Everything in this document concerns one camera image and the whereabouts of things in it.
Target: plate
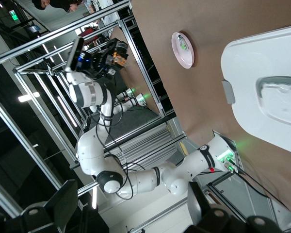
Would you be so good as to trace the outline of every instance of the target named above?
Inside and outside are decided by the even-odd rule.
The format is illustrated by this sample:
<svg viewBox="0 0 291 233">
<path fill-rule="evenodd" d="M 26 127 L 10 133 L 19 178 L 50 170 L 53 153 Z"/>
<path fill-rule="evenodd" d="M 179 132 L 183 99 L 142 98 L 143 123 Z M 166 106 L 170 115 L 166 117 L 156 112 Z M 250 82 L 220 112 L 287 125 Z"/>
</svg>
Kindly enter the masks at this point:
<svg viewBox="0 0 291 233">
<path fill-rule="evenodd" d="M 194 51 L 189 39 L 183 33 L 174 33 L 171 45 L 178 62 L 186 69 L 194 63 Z"/>
</svg>

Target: cable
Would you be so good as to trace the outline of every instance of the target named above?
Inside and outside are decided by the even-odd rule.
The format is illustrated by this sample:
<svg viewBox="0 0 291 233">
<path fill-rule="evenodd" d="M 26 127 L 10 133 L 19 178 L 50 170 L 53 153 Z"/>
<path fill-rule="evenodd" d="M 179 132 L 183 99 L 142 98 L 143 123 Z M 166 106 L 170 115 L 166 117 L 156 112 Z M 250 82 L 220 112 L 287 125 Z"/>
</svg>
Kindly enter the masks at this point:
<svg viewBox="0 0 291 233">
<path fill-rule="evenodd" d="M 143 166 L 141 166 L 141 165 L 138 164 L 138 163 L 134 163 L 134 162 L 125 163 L 125 164 L 123 164 L 123 166 L 128 165 L 128 164 L 135 164 L 135 165 L 138 165 L 138 166 L 141 167 L 143 170 L 145 170 L 145 168 L 144 168 Z"/>
<path fill-rule="evenodd" d="M 130 178 L 129 178 L 129 176 L 128 176 L 128 163 L 127 163 L 127 161 L 126 161 L 126 157 L 125 157 L 125 154 L 124 154 L 124 152 L 123 152 L 123 150 L 121 149 L 121 147 L 116 143 L 116 141 L 115 141 L 115 139 L 111 136 L 111 134 L 110 134 L 110 131 L 108 131 L 108 129 L 107 129 L 107 126 L 106 126 L 106 124 L 105 124 L 105 120 L 103 120 L 103 124 L 104 124 L 104 127 L 105 127 L 105 129 L 106 129 L 106 131 L 107 131 L 107 133 L 108 133 L 108 136 L 114 141 L 114 143 L 116 144 L 116 146 L 120 149 L 120 151 L 121 151 L 121 153 L 122 153 L 122 155 L 123 155 L 123 157 L 124 157 L 124 160 L 125 160 L 125 162 L 126 162 L 126 170 L 123 168 L 123 166 L 122 166 L 122 169 L 124 170 L 124 171 L 126 171 L 126 179 L 125 179 L 125 182 L 123 183 L 123 185 L 122 185 L 122 187 L 126 184 L 126 182 L 127 182 L 127 180 L 128 180 L 128 182 L 129 182 L 129 184 L 130 184 L 130 188 L 131 188 L 131 197 L 129 197 L 129 198 L 123 198 L 123 197 L 121 197 L 117 192 L 115 193 L 119 198 L 121 198 L 121 199 L 124 199 L 124 200 L 130 200 L 130 199 L 132 199 L 133 198 L 133 196 L 134 196 L 134 190 L 133 190 L 133 187 L 132 187 L 132 184 L 131 184 L 131 181 L 130 181 Z"/>
<path fill-rule="evenodd" d="M 119 104 L 121 105 L 121 109 L 122 109 L 122 111 L 121 111 L 121 117 L 120 117 L 120 119 L 118 120 L 118 122 L 116 123 L 116 124 L 111 124 L 109 127 L 111 128 L 111 127 L 114 127 L 114 126 L 117 126 L 119 123 L 120 123 L 120 121 L 121 121 L 121 119 L 122 119 L 122 117 L 123 117 L 123 106 L 122 106 L 122 104 L 119 102 Z M 89 115 L 91 116 L 91 118 L 92 118 L 92 120 L 94 121 L 94 122 L 96 122 L 98 125 L 101 125 L 101 126 L 104 126 L 103 124 L 100 124 L 99 123 L 99 120 L 97 121 L 97 120 L 95 120 L 94 119 L 94 116 L 92 115 L 92 114 L 90 114 L 90 112 L 89 112 Z"/>
<path fill-rule="evenodd" d="M 16 66 L 16 67 L 19 66 L 19 65 L 15 65 L 15 64 L 13 64 L 13 63 L 11 62 L 11 59 L 9 59 L 9 62 L 10 62 L 12 65 Z"/>
<path fill-rule="evenodd" d="M 216 172 L 222 172 L 222 171 L 214 171 L 214 172 L 211 172 L 211 171 L 207 171 L 207 172 L 201 172 L 198 174 L 198 176 L 201 176 L 201 175 L 207 175 L 207 174 L 212 174 L 212 173 L 216 173 Z"/>
<path fill-rule="evenodd" d="M 96 136 L 97 136 L 97 138 L 98 138 L 100 144 L 101 144 L 101 145 L 106 149 L 106 151 L 107 151 L 111 156 L 113 156 L 112 153 L 108 150 L 108 148 L 106 148 L 105 145 L 104 145 L 104 144 L 102 143 L 102 141 L 100 140 L 100 138 L 99 138 L 99 136 L 98 136 L 98 132 L 97 132 L 97 125 L 98 125 L 98 122 L 97 122 L 97 124 L 96 124 L 96 129 L 95 129 L 95 131 L 96 131 Z"/>
<path fill-rule="evenodd" d="M 277 197 L 275 197 L 270 191 L 268 191 L 263 185 L 261 185 L 258 181 L 256 181 L 252 176 L 250 176 L 247 172 L 245 172 L 244 170 L 242 170 L 239 166 L 237 166 L 233 161 L 230 160 L 230 162 L 239 169 L 239 171 L 242 172 L 242 174 L 248 176 L 250 179 L 252 179 L 256 184 L 258 184 L 262 189 L 264 189 L 266 192 L 268 192 L 268 194 L 270 194 L 273 198 L 275 198 L 276 201 L 278 201 L 280 204 L 282 204 L 284 207 L 287 208 L 287 206 L 282 203 L 281 200 L 279 200 Z"/>
<path fill-rule="evenodd" d="M 266 198 L 269 198 L 267 195 L 265 195 L 264 193 L 258 191 L 256 188 L 253 187 L 252 184 L 250 184 L 244 177 L 242 177 L 240 174 L 237 174 L 239 178 L 241 178 L 243 181 L 245 181 L 245 183 L 247 185 L 249 185 L 253 190 L 255 190 L 257 193 L 259 193 L 261 196 L 263 197 L 266 197 Z"/>
</svg>

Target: brown table surface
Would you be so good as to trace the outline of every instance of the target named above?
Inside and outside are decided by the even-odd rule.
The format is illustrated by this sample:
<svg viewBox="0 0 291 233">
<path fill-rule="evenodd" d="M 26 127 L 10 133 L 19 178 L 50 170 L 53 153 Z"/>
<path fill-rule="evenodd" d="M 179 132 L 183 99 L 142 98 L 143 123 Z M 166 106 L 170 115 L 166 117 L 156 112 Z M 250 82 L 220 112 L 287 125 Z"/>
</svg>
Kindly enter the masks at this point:
<svg viewBox="0 0 291 233">
<path fill-rule="evenodd" d="M 240 127 L 226 101 L 220 64 L 229 42 L 290 26 L 291 0 L 133 0 L 132 6 L 188 137 L 202 145 L 216 130 L 235 140 L 245 170 L 291 210 L 291 152 Z M 171 35 L 179 31 L 196 47 L 191 69 L 181 67 L 172 51 Z"/>
</svg>

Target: metal extrusion bar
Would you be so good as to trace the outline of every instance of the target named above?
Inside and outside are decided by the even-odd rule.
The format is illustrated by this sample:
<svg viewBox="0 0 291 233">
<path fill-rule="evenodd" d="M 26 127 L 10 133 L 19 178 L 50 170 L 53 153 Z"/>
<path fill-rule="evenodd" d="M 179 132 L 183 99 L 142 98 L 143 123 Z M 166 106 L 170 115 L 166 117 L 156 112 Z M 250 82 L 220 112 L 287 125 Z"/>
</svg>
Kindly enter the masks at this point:
<svg viewBox="0 0 291 233">
<path fill-rule="evenodd" d="M 218 177 L 217 179 L 215 179 L 214 181 L 212 181 L 211 185 L 216 186 L 219 183 L 225 181 L 226 179 L 230 178 L 233 175 L 234 175 L 234 173 L 227 172 L 227 173 L 223 174 L 222 176 Z"/>
<path fill-rule="evenodd" d="M 134 55 L 134 57 L 136 59 L 136 62 L 138 64 L 138 66 L 139 66 L 139 69 L 140 69 L 144 79 L 145 79 L 145 82 L 146 82 L 147 86 L 149 87 L 149 90 L 150 90 L 150 92 L 152 94 L 152 97 L 153 97 L 153 99 L 154 99 L 154 101 L 155 101 L 155 103 L 156 103 L 156 105 L 157 105 L 157 107 L 158 107 L 158 109 L 160 111 L 161 117 L 166 116 L 166 113 L 162 108 L 162 104 L 161 104 L 161 102 L 159 100 L 159 97 L 158 97 L 156 91 L 154 90 L 154 86 L 153 86 L 153 84 L 152 84 L 152 82 L 150 80 L 149 74 L 147 73 L 146 67 L 145 67 L 144 63 L 142 62 L 141 56 L 140 56 L 140 54 L 138 52 L 138 49 L 137 49 L 135 43 L 133 42 L 133 39 L 132 39 L 132 37 L 131 37 L 131 35 L 129 33 L 129 30 L 128 30 L 124 20 L 119 20 L 118 24 L 121 27 L 125 38 L 127 39 L 128 45 L 129 45 L 129 47 L 131 49 L 131 52 L 132 52 L 132 54 Z"/>
<path fill-rule="evenodd" d="M 97 183 L 97 181 L 91 182 L 87 185 L 85 185 L 82 188 L 78 189 L 78 197 L 82 196 L 83 194 L 87 193 L 88 191 L 91 191 L 94 187 L 98 187 L 99 184 Z"/>
<path fill-rule="evenodd" d="M 159 151 L 172 146 L 174 143 L 181 141 L 182 139 L 186 138 L 185 134 L 179 135 L 178 137 L 170 140 L 169 142 L 167 142 L 166 144 L 154 149 L 153 151 L 151 151 L 150 153 L 146 154 L 145 156 L 138 158 L 137 160 L 133 161 L 134 163 L 140 163 L 143 160 L 147 159 L 148 157 L 151 157 L 152 155 L 154 155 L 155 153 L 158 153 Z"/>
<path fill-rule="evenodd" d="M 56 128 L 56 126 L 53 123 L 53 121 L 49 118 L 49 115 L 45 112 L 45 110 L 43 109 L 43 107 L 41 106 L 41 104 L 39 103 L 39 101 L 33 95 L 32 91 L 30 90 L 29 86 L 25 82 L 24 78 L 19 73 L 16 73 L 15 76 L 16 76 L 17 80 L 19 81 L 19 83 L 22 85 L 22 87 L 25 89 L 25 91 L 27 92 L 27 94 L 31 96 L 33 103 L 35 104 L 35 106 L 37 107 L 37 109 L 40 111 L 41 115 L 44 117 L 44 119 L 46 120 L 47 124 L 52 128 L 53 132 L 55 133 L 55 135 L 57 136 L 57 138 L 60 140 L 60 142 L 62 143 L 62 145 L 65 148 L 65 150 L 68 152 L 68 154 L 70 155 L 71 159 L 73 161 L 76 161 L 77 158 L 75 157 L 74 152 L 72 151 L 72 149 L 70 148 L 70 146 L 65 141 L 63 135 L 61 135 L 61 133 L 59 132 L 59 130 Z"/>
<path fill-rule="evenodd" d="M 67 63 L 67 61 L 65 61 L 65 62 L 61 62 L 61 63 L 59 63 L 58 65 L 53 66 L 52 69 L 53 69 L 54 71 L 56 71 L 58 68 L 60 68 L 60 67 L 62 67 L 62 66 L 64 66 L 64 65 L 66 65 L 66 63 Z"/>
<path fill-rule="evenodd" d="M 23 44 L 15 49 L 12 49 L 10 51 L 4 52 L 0 54 L 0 64 L 7 61 L 8 59 L 12 57 L 16 57 L 18 55 L 23 54 L 24 52 L 27 52 L 28 50 L 32 50 L 48 41 L 51 41 L 63 34 L 69 33 L 74 31 L 75 29 L 79 28 L 80 25 L 85 25 L 88 23 L 91 23 L 97 19 L 103 18 L 107 15 L 110 15 L 114 12 L 117 12 L 125 7 L 128 7 L 130 4 L 129 0 L 123 0 L 119 3 L 113 4 L 111 6 L 108 6 L 100 11 L 97 11 L 96 13 L 93 13 L 87 17 L 81 18 L 79 20 L 76 20 L 73 23 L 68 24 L 67 26 L 64 26 L 62 28 L 59 28 L 53 32 L 50 32 L 40 38 L 37 38 L 35 40 L 32 40 L 26 44 Z"/>
<path fill-rule="evenodd" d="M 144 124 L 144 125 L 142 125 L 142 126 L 136 128 L 136 129 L 130 131 L 129 133 L 127 133 L 127 134 L 125 134 L 125 135 L 123 135 L 123 136 L 121 136 L 121 137 L 119 137 L 119 138 L 116 138 L 116 139 L 115 139 L 115 142 L 112 140 L 111 142 L 107 143 L 107 144 L 105 145 L 105 147 L 106 147 L 107 149 L 111 150 L 111 147 L 112 147 L 112 146 L 114 146 L 114 145 L 116 146 L 115 143 L 119 143 L 119 142 L 125 140 L 126 138 L 129 138 L 130 136 L 134 135 L 135 133 L 137 133 L 137 132 L 139 132 L 139 131 L 142 131 L 142 130 L 145 129 L 147 126 L 149 126 L 149 125 L 151 125 L 151 124 L 154 124 L 155 122 L 158 122 L 160 119 L 161 119 L 160 117 L 156 117 L 156 118 L 154 118 L 154 119 L 148 121 L 146 124 Z"/>
<path fill-rule="evenodd" d="M 80 108 L 76 105 L 75 102 L 73 102 L 72 98 L 71 98 L 71 95 L 69 93 L 69 90 L 68 88 L 66 87 L 66 85 L 64 84 L 63 80 L 60 78 L 60 76 L 58 74 L 55 74 L 55 76 L 57 77 L 59 83 L 63 86 L 63 89 L 65 90 L 65 92 L 67 93 L 67 95 L 69 96 L 73 106 L 76 108 L 76 110 L 78 111 L 79 115 L 81 116 L 83 122 L 86 121 L 86 116 L 83 115 L 85 113 L 84 109 L 83 109 L 83 112 L 81 112 Z"/>
<path fill-rule="evenodd" d="M 239 220 L 246 222 L 246 217 L 225 197 L 223 196 L 220 191 L 214 187 L 213 185 L 206 185 L 207 189 L 212 192 L 224 205 L 229 208 L 232 213 L 237 217 Z"/>
<path fill-rule="evenodd" d="M 22 72 L 25 69 L 28 69 L 28 68 L 30 68 L 30 67 L 32 67 L 34 65 L 37 65 L 37 64 L 43 62 L 44 59 L 48 59 L 48 58 L 50 58 L 50 57 L 52 57 L 52 56 L 54 56 L 54 55 L 56 55 L 56 54 L 58 54 L 60 52 L 63 52 L 65 50 L 71 48 L 72 45 L 73 45 L 73 42 L 70 42 L 70 43 L 68 43 L 68 44 L 66 44 L 66 45 L 64 45 L 64 46 L 62 46 L 62 47 L 60 47 L 60 48 L 58 48 L 56 50 L 53 50 L 50 53 L 44 54 L 41 57 L 38 57 L 38 58 L 36 58 L 36 59 L 26 63 L 26 64 L 23 64 L 21 66 L 16 67 L 15 70 L 18 71 L 18 72 Z"/>
<path fill-rule="evenodd" d="M 83 38 L 84 38 L 84 40 L 86 41 L 86 40 L 91 39 L 92 37 L 94 37 L 94 36 L 96 36 L 96 35 L 99 35 L 99 34 L 101 34 L 101 33 L 104 33 L 104 32 L 106 32 L 106 31 L 112 29 L 112 28 L 115 28 L 116 26 L 118 26 L 118 22 L 110 23 L 110 24 L 104 26 L 103 28 L 100 28 L 100 29 L 98 29 L 97 31 L 94 31 L 94 32 L 92 32 L 92 33 L 90 33 L 90 34 L 84 36 Z"/>
<path fill-rule="evenodd" d="M 99 48 L 101 48 L 101 47 L 104 47 L 107 43 L 108 43 L 108 42 L 103 42 L 103 43 L 101 43 L 100 45 L 97 45 L 97 46 L 95 46 L 95 47 L 89 49 L 87 52 L 94 52 L 94 51 L 96 51 L 97 49 L 99 49 Z"/>
<path fill-rule="evenodd" d="M 21 131 L 21 129 L 17 126 L 15 121 L 11 118 L 11 116 L 6 111 L 6 109 L 1 105 L 1 103 L 0 103 L 0 117 L 5 122 L 5 124 L 9 127 L 9 129 L 12 131 L 12 133 L 15 135 L 15 137 L 19 140 L 19 142 L 22 144 L 22 146 L 25 148 L 25 150 L 28 152 L 28 154 L 36 162 L 36 164 L 39 166 L 39 168 L 42 170 L 42 172 L 45 174 L 45 176 L 49 179 L 49 181 L 54 185 L 54 187 L 57 190 L 59 190 L 60 187 L 62 186 L 62 184 L 57 179 L 57 177 L 53 174 L 53 172 L 50 170 L 48 165 L 43 161 L 43 159 L 38 154 L 38 152 L 35 150 L 35 148 L 31 145 L 28 138 Z"/>
<path fill-rule="evenodd" d="M 184 198 L 181 201 L 178 201 L 176 204 L 160 212 L 158 215 L 155 215 L 154 217 L 150 218 L 148 221 L 145 221 L 143 224 L 139 225 L 138 227 L 133 228 L 129 233 L 138 233 L 139 231 L 146 228 L 147 226 L 155 223 L 156 221 L 160 220 L 161 218 L 167 216 L 171 212 L 185 205 L 187 202 L 188 202 L 187 198 Z"/>
<path fill-rule="evenodd" d="M 48 79 L 51 81 L 52 85 L 54 86 L 55 90 L 57 91 L 58 95 L 62 98 L 62 101 L 63 101 L 64 105 L 66 106 L 67 110 L 69 111 L 69 113 L 71 114 L 72 118 L 75 120 L 76 124 L 79 126 L 80 130 L 82 131 L 83 130 L 82 123 L 77 118 L 77 116 L 74 114 L 72 109 L 70 108 L 70 105 L 66 101 L 66 99 L 65 99 L 64 95 L 62 94 L 62 92 L 60 91 L 58 85 L 53 80 L 53 77 L 51 75 L 49 75 L 49 74 L 47 74 L 47 76 L 48 76 Z"/>
<path fill-rule="evenodd" d="M 8 192 L 0 184 L 0 206 L 11 217 L 19 216 L 23 209 L 19 204 L 8 194 Z"/>
<path fill-rule="evenodd" d="M 69 87 L 69 83 L 68 83 L 68 81 L 67 81 L 67 78 L 64 76 L 64 74 L 63 73 L 59 73 L 60 74 L 60 76 L 62 77 L 62 79 L 63 79 L 63 82 L 65 83 L 65 85 L 67 86 L 67 87 Z"/>
<path fill-rule="evenodd" d="M 52 101 L 53 105 L 55 106 L 55 108 L 57 109 L 59 114 L 62 116 L 64 122 L 67 124 L 67 126 L 70 129 L 70 131 L 72 132 L 73 136 L 77 140 L 79 140 L 79 136 L 78 136 L 77 132 L 75 131 L 75 128 L 73 128 L 73 126 L 71 125 L 71 122 L 69 122 L 68 118 L 66 117 L 66 115 L 64 114 L 62 109 L 60 108 L 59 104 L 56 102 L 55 97 L 52 95 L 51 91 L 49 90 L 49 88 L 46 86 L 46 84 L 42 80 L 41 76 L 39 74 L 34 74 L 34 75 L 37 78 L 37 80 L 39 81 L 41 87 L 43 88 L 43 90 L 45 91 L 45 93 L 47 94 L 49 99 Z"/>
</svg>

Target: person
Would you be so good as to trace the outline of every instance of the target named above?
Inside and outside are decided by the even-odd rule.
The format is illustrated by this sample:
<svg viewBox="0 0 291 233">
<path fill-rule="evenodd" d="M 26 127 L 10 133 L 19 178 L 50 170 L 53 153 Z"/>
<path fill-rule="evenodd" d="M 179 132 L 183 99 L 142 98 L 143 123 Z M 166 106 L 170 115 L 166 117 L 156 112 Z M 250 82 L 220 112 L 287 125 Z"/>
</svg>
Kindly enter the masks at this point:
<svg viewBox="0 0 291 233">
<path fill-rule="evenodd" d="M 78 6 L 84 3 L 90 13 L 95 12 L 91 6 L 91 0 L 32 0 L 32 3 L 39 10 L 45 10 L 50 5 L 55 8 L 64 9 L 68 13 L 76 11 Z"/>
</svg>

